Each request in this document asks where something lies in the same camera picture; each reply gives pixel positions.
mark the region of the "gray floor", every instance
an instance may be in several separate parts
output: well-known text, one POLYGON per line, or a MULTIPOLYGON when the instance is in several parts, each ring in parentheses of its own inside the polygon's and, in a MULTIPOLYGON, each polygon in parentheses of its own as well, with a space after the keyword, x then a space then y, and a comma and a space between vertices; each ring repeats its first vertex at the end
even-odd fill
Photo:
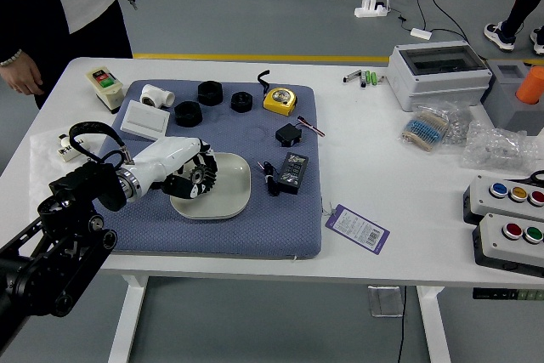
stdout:
MULTIPOLYGON (((482 29, 486 23, 506 19, 514 0, 435 1, 457 21, 482 57, 535 58, 529 33, 544 23, 542 7, 526 20, 516 50, 503 54, 485 40, 482 29)), ((382 58, 396 44, 424 43, 400 27, 395 11, 384 18, 355 18, 360 0, 138 4, 134 11, 122 2, 136 54, 325 55, 335 63, 335 56, 382 58)), ((458 31, 433 0, 420 4, 426 30, 458 31)), ((423 28, 417 0, 391 0, 391 7, 407 19, 405 27, 423 28)), ((432 41, 457 39, 448 31, 435 31, 432 37, 432 41)), ((36 114, 31 99, 0 84, 0 171, 36 114)), ((125 289, 120 277, 98 275, 70 315, 32 318, 0 361, 107 361, 125 289)), ((428 361, 415 290, 409 289, 402 361, 428 361)), ((371 318, 364 286, 154 279, 148 291, 134 362, 396 360, 400 320, 371 318)), ((512 332, 538 331, 538 321, 527 317, 527 309, 542 316, 541 305, 473 301, 470 293, 446 289, 440 295, 452 361, 516 360, 513 352, 520 350, 504 339, 510 340, 512 332)), ((541 342, 533 346, 536 353, 544 351, 541 342)))

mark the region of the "person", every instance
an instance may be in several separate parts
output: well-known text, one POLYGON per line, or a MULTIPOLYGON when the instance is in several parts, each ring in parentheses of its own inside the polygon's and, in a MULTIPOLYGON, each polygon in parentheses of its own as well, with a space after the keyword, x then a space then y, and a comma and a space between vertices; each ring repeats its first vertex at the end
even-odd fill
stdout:
MULTIPOLYGON (((134 7, 136 0, 129 0, 134 7)), ((0 76, 38 108, 77 57, 132 58, 118 0, 2 0, 0 76)))
MULTIPOLYGON (((540 2, 541 0, 516 0, 508 18, 496 25, 486 25, 484 35, 501 51, 512 52, 519 27, 540 2)), ((534 29, 530 33, 530 40, 534 44, 535 53, 544 55, 544 26, 534 29)))

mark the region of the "barcode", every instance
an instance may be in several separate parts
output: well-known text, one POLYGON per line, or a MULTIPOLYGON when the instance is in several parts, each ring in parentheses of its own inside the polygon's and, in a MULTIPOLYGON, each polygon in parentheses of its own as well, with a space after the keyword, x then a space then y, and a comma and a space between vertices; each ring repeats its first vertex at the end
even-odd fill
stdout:
POLYGON ((376 245, 376 240, 379 236, 380 232, 378 230, 372 229, 372 232, 366 238, 365 244, 374 247, 374 245, 376 245))

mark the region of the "person's hand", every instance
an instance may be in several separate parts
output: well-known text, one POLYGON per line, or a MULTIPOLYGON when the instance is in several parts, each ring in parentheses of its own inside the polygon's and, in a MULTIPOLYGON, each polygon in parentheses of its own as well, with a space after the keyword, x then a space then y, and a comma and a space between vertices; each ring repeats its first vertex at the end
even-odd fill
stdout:
POLYGON ((43 84, 42 75, 34 60, 25 52, 22 52, 13 63, 0 67, 0 77, 20 94, 43 94, 39 87, 43 84))

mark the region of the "sneaker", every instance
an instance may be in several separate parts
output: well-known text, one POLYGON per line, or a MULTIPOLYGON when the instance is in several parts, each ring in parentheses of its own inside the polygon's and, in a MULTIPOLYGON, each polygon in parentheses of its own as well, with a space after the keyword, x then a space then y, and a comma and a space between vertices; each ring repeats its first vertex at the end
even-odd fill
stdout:
POLYGON ((533 47, 533 50, 535 50, 535 53, 537 53, 538 55, 544 55, 544 44, 538 43, 538 32, 540 30, 541 29, 534 29, 530 33, 530 40, 533 42, 533 44, 535 44, 535 46, 533 47))
POLYGON ((516 37, 505 37, 501 31, 502 22, 496 25, 487 25, 484 28, 484 35, 494 44, 496 44, 501 51, 510 53, 513 51, 513 44, 516 41, 516 37))

